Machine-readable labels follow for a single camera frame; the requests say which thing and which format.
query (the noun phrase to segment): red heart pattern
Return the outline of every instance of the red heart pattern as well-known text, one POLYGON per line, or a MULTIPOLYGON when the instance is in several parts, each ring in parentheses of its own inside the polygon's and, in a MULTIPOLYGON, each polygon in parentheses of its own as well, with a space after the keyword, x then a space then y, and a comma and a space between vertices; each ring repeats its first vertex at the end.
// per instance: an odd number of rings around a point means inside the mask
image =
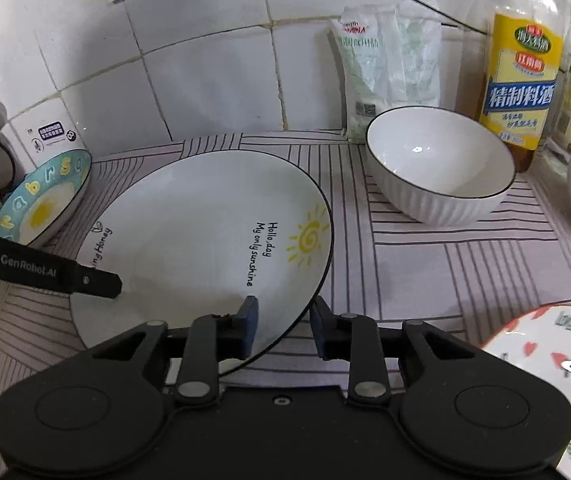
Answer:
POLYGON ((567 361, 568 360, 568 356, 566 356, 565 354, 559 354, 557 352, 552 352, 550 354, 552 356, 552 360, 554 361, 554 364, 556 365, 556 367, 561 370, 563 367, 561 366, 561 363, 563 361, 567 361))
POLYGON ((533 352, 536 350, 537 346, 539 346, 537 343, 531 343, 528 341, 526 344, 523 345, 523 353, 525 354, 526 357, 530 357, 530 355, 532 355, 533 352))
POLYGON ((519 320, 517 319, 513 319, 512 321, 510 321, 507 325, 505 325, 504 329, 506 332, 514 332, 514 330, 517 329, 517 326, 519 325, 519 320))
POLYGON ((545 314, 545 313, 546 313, 547 311, 549 311, 551 308, 552 308, 551 305, 550 305, 550 306, 543 306, 543 307, 541 307, 541 308, 537 308, 537 309, 534 311, 534 315, 532 316, 531 319, 538 319, 538 318, 540 318, 541 316, 543 316, 543 314, 545 314))

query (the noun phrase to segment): yellow sun design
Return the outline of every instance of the yellow sun design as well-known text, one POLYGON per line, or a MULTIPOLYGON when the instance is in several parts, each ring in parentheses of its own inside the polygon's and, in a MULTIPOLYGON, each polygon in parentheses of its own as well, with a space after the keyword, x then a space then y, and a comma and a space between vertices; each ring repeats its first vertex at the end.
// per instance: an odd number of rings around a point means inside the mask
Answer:
POLYGON ((312 263, 312 251, 318 252, 322 249, 319 232, 329 229, 329 222, 324 224, 327 214, 328 209, 321 204, 317 204, 313 212, 308 211, 307 224, 299 224, 299 234, 290 236, 290 240, 296 240, 296 244, 286 248, 286 251, 292 253, 287 259, 289 262, 298 260, 298 267, 302 266, 303 262, 307 262, 308 265, 312 263))

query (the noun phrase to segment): round black button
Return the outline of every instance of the round black button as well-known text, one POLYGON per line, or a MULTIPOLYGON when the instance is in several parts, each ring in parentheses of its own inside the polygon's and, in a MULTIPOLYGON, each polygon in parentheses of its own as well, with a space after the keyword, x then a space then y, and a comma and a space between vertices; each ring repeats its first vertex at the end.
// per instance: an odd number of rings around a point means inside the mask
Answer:
POLYGON ((472 386, 454 400, 456 411, 482 428, 511 428, 523 422, 530 407, 523 395, 505 386, 472 386))
POLYGON ((69 386, 45 394, 36 404, 36 416, 53 430, 82 430, 105 418, 110 399, 86 386, 69 386))

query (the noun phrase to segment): yellow egg design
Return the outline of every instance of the yellow egg design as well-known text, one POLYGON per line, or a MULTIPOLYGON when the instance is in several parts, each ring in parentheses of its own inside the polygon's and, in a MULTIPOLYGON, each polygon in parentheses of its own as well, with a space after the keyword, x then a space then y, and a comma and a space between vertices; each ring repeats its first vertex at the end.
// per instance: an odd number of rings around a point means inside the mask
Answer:
POLYGON ((44 192, 23 217, 19 243, 28 244, 40 235, 67 207, 75 195, 74 184, 61 182, 44 192))

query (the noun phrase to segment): plate rim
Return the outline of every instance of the plate rim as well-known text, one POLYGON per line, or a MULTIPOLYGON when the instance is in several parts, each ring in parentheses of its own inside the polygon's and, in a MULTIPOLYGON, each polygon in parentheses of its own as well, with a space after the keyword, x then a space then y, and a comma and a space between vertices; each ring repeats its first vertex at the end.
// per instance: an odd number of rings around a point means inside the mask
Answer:
MULTIPOLYGON (((137 182, 134 182, 130 187, 125 189, 119 196, 117 196, 105 209, 103 209, 103 211, 101 211, 99 216, 97 218, 94 218, 94 221, 90 225, 90 228, 91 228, 92 225, 94 225, 95 222, 101 217, 101 215, 103 213, 105 213, 107 211, 107 209, 114 202, 116 202, 116 200, 118 200, 121 197, 121 195, 126 193, 128 189, 130 189, 132 186, 135 186, 139 182, 143 181, 147 177, 153 175, 157 171, 162 170, 164 168, 167 168, 168 166, 171 166, 172 164, 177 164, 183 160, 187 160, 188 158, 195 158, 196 156, 201 156, 201 155, 211 155, 212 153, 226 153, 226 152, 247 152, 247 153, 254 153, 257 155, 270 156, 272 158, 277 158, 278 160, 281 160, 282 162, 288 163, 289 165, 296 168, 296 170, 298 170, 302 174, 304 174, 306 176, 306 178, 317 188, 318 192, 321 194, 321 198, 323 199, 323 202, 325 202, 326 209, 328 210, 328 217, 329 217, 329 223, 330 223, 330 244, 329 244, 328 258, 326 260, 325 268, 323 269, 323 275, 321 276, 321 279, 319 280, 319 284, 317 285, 317 288, 315 289, 315 292, 312 295, 312 298, 310 298, 310 300, 305 304, 305 307, 302 309, 299 316, 297 316, 297 318, 294 320, 294 322, 280 336, 278 336, 272 343, 270 343, 267 347, 265 347, 261 352, 258 352, 256 355, 249 357, 245 361, 242 361, 240 364, 230 368, 230 370, 220 372, 219 378, 225 377, 231 373, 234 373, 238 370, 241 370, 242 368, 245 368, 247 365, 249 365, 249 364, 253 363, 254 361, 256 361, 257 359, 261 358, 262 356, 267 354, 272 348, 274 348, 276 345, 278 345, 285 337, 287 337, 287 335, 293 330, 293 328, 301 322, 301 319, 303 319, 303 316, 305 316, 305 314, 307 314, 307 312, 310 310, 310 307, 312 306, 312 303, 316 300, 317 296, 319 295, 319 292, 321 291, 321 288, 323 287, 323 285, 326 281, 326 278, 328 277, 329 267, 331 266, 332 260, 334 258, 334 241, 335 241, 334 215, 333 215, 332 209, 329 205, 328 197, 326 197, 326 195, 323 192, 323 190, 321 189, 321 186, 319 185, 319 183, 316 180, 314 180, 310 174, 308 174, 305 170, 303 170, 303 168, 300 168, 299 166, 294 164, 291 160, 287 160, 281 156, 274 155, 273 153, 265 153, 265 152, 259 152, 257 150, 245 150, 245 149, 219 150, 217 152, 195 153, 194 155, 189 155, 189 156, 186 156, 185 158, 178 158, 177 160, 174 160, 172 162, 164 164, 163 166, 156 168, 156 170, 154 170, 151 173, 144 176, 142 179, 137 180, 137 182)), ((80 253, 81 247, 83 247, 83 243, 85 243, 86 238, 88 238, 89 232, 90 231, 88 229, 85 236, 83 237, 83 241, 81 242, 81 244, 78 247, 78 251, 73 256, 73 259, 75 261, 78 258, 78 254, 80 253)), ((81 341, 81 344, 83 345, 83 349, 87 350, 87 349, 91 348, 91 347, 88 347, 88 345, 85 343, 85 341, 83 341, 83 338, 81 337, 80 332, 78 330, 78 326, 76 325, 76 321, 74 319, 74 313, 72 310, 72 296, 70 296, 70 317, 72 317, 72 323, 74 324, 74 328, 76 329, 76 332, 78 333, 78 338, 81 341)))
MULTIPOLYGON (((571 301, 571 300, 569 300, 568 303, 544 304, 544 305, 542 305, 542 306, 539 306, 539 307, 537 307, 537 308, 533 308, 533 309, 531 309, 531 310, 529 310, 529 311, 527 311, 527 312, 524 312, 524 313, 521 314, 520 316, 515 317, 512 321, 510 321, 510 322, 508 322, 508 323, 505 323, 501 328, 499 328, 499 330, 497 330, 494 334, 492 334, 492 335, 489 337, 489 339, 488 339, 485 343, 483 343, 483 345, 481 346, 481 350, 483 350, 483 351, 485 351, 485 352, 488 352, 489 354, 493 355, 494 357, 499 358, 498 355, 489 352, 487 348, 488 348, 488 346, 489 346, 491 343, 493 343, 494 341, 496 341, 496 339, 500 338, 502 335, 505 335, 505 334, 503 334, 503 331, 505 330, 505 328, 506 328, 507 326, 510 325, 510 323, 512 323, 512 322, 514 322, 514 321, 516 321, 516 320, 522 319, 522 318, 524 318, 525 316, 527 316, 527 315, 529 315, 529 314, 533 314, 533 313, 535 313, 535 312, 538 312, 538 311, 540 311, 541 309, 546 309, 546 311, 545 311, 544 314, 547 314, 548 311, 549 311, 549 310, 552 310, 553 308, 571 307, 570 301, 571 301)), ((531 372, 531 371, 529 371, 529 370, 525 370, 525 371, 528 372, 528 373, 530 373, 530 374, 532 374, 532 375, 534 375, 534 373, 531 372)), ((544 380, 544 381, 546 381, 547 383, 552 384, 552 383, 550 383, 550 382, 549 382, 546 378, 544 378, 544 377, 541 377, 541 376, 539 376, 539 375, 536 375, 536 377, 539 377, 541 380, 544 380)), ((557 466, 555 467, 555 469, 556 469, 556 471, 558 471, 562 476, 565 477, 565 475, 560 472, 560 470, 559 470, 559 465, 557 465, 557 466)))
POLYGON ((65 152, 58 153, 57 155, 53 156, 52 158, 46 160, 43 164, 38 166, 38 168, 34 168, 33 171, 31 171, 30 173, 27 173, 23 177, 21 182, 18 184, 18 186, 16 186, 16 188, 14 190, 12 190, 11 193, 8 194, 8 197, 5 199, 5 202, 3 202, 3 204, 1 205, 0 216, 1 216, 1 212, 2 212, 3 208, 5 207, 5 205, 10 203, 10 201, 12 200, 12 197, 14 197, 14 194, 18 191, 18 189, 23 185, 23 183, 30 176, 35 174, 37 171, 39 171, 43 166, 45 166, 47 163, 49 163, 54 158, 57 158, 58 156, 65 155, 66 153, 72 153, 72 152, 86 152, 88 154, 88 158, 89 158, 89 160, 88 160, 88 174, 86 174, 86 177, 81 181, 80 186, 78 187, 78 189, 76 190, 76 192, 72 196, 72 199, 65 205, 65 207, 61 210, 61 212, 59 212, 59 214, 56 215, 56 218, 53 218, 52 221, 46 225, 45 229, 43 229, 43 231, 41 231, 34 238, 32 238, 32 240, 30 240, 27 244, 22 244, 22 245, 31 246, 34 244, 35 247, 39 248, 47 241, 47 240, 42 240, 40 244, 35 243, 35 242, 37 242, 37 240, 39 240, 39 238, 43 237, 43 234, 45 234, 47 232, 47 230, 51 227, 51 225, 53 225, 65 213, 65 211, 70 207, 72 202, 74 202, 74 199, 76 198, 76 196, 81 192, 82 189, 84 189, 84 187, 86 187, 87 184, 89 184, 89 174, 92 170, 92 154, 88 150, 86 150, 85 148, 74 148, 73 150, 67 150, 65 152))

